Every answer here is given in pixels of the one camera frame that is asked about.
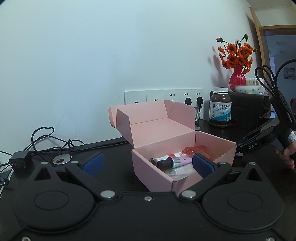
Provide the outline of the person's right hand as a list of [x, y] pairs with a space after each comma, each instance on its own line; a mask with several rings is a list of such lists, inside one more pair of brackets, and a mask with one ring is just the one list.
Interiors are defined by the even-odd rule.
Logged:
[[292, 142], [283, 152], [278, 148], [275, 149], [275, 152], [288, 168], [292, 170], [295, 168], [295, 161], [291, 156], [296, 152], [296, 142]]

